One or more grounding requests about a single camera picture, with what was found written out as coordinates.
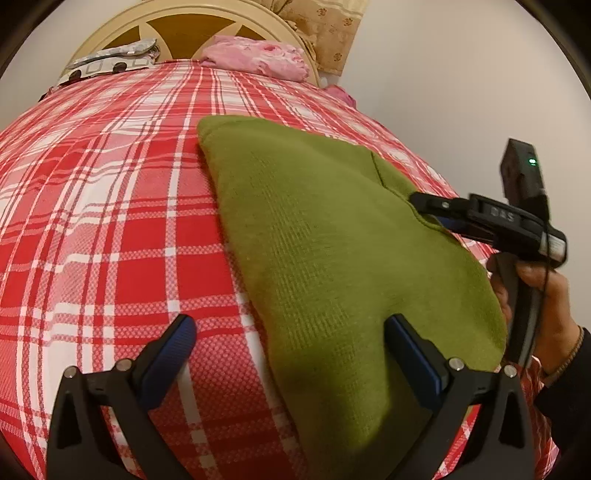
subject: patterned curtain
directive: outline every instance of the patterned curtain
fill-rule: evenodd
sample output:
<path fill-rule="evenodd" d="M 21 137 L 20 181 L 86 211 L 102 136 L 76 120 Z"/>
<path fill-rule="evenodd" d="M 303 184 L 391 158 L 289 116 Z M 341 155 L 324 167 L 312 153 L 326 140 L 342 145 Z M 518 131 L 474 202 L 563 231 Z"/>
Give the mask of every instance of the patterned curtain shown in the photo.
<path fill-rule="evenodd" d="M 319 70 L 341 75 L 369 0 L 255 0 L 286 20 L 316 57 Z"/>

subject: green knit fabric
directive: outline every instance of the green knit fabric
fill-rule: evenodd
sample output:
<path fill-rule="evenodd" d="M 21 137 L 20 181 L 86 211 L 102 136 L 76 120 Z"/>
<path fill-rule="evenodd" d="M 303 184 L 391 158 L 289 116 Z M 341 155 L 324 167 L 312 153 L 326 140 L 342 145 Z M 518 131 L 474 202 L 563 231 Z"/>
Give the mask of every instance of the green knit fabric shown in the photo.
<path fill-rule="evenodd" d="M 428 419 L 384 320 L 403 313 L 446 357 L 493 370 L 506 333 L 484 269 L 364 147 L 240 116 L 198 132 L 311 477 L 384 480 Z"/>

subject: red plaid bedspread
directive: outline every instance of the red plaid bedspread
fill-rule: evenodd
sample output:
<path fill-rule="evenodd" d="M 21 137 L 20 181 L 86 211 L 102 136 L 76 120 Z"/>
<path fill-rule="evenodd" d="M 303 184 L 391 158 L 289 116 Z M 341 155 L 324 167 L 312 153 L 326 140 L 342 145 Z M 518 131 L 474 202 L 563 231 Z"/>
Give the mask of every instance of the red plaid bedspread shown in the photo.
<path fill-rule="evenodd" d="M 211 114 L 364 145 L 420 190 L 454 195 L 385 128 L 310 85 L 178 61 L 50 95 L 0 134 L 0 429 L 38 479 L 65 367 L 133 358 L 178 312 L 198 322 L 197 348 L 151 417 L 183 465 L 196 479 L 307 478 L 196 148 L 197 122 Z M 530 399 L 536 379 L 524 381 Z M 543 476 L 556 449 L 534 418 Z M 137 471 L 114 419 L 113 430 Z"/>

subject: sticker label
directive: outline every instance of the sticker label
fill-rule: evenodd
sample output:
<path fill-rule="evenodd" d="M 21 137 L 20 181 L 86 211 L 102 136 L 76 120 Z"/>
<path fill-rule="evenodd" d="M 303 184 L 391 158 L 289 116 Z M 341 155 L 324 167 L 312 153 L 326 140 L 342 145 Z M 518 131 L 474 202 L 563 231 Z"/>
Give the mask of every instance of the sticker label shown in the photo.
<path fill-rule="evenodd" d="M 539 252 L 542 255 L 546 255 L 547 253 L 547 245 L 548 241 L 546 232 L 542 233 L 542 240 L 540 242 L 540 250 Z M 552 260 L 556 260 L 557 262 L 564 261 L 564 257 L 566 256 L 566 242 L 557 236 L 550 235 L 550 258 Z"/>

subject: screw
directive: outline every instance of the screw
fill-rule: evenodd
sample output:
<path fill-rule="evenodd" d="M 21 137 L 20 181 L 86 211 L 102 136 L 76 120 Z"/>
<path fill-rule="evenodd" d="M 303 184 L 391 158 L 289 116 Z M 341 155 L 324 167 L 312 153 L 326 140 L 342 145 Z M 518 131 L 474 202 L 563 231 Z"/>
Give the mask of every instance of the screw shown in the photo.
<path fill-rule="evenodd" d="M 456 372 L 464 370 L 464 367 L 466 366 L 462 359 L 458 357 L 450 358 L 448 364 L 450 368 L 455 370 Z"/>
<path fill-rule="evenodd" d="M 127 372 L 134 363 L 129 358 L 123 358 L 115 364 L 115 368 L 120 372 Z"/>
<path fill-rule="evenodd" d="M 509 378 L 517 376 L 517 369 L 513 365 L 505 365 L 503 372 L 505 372 L 505 375 Z"/>
<path fill-rule="evenodd" d="M 64 377 L 66 378 L 74 378 L 74 376 L 78 373 L 78 368 L 71 366 L 64 370 Z"/>

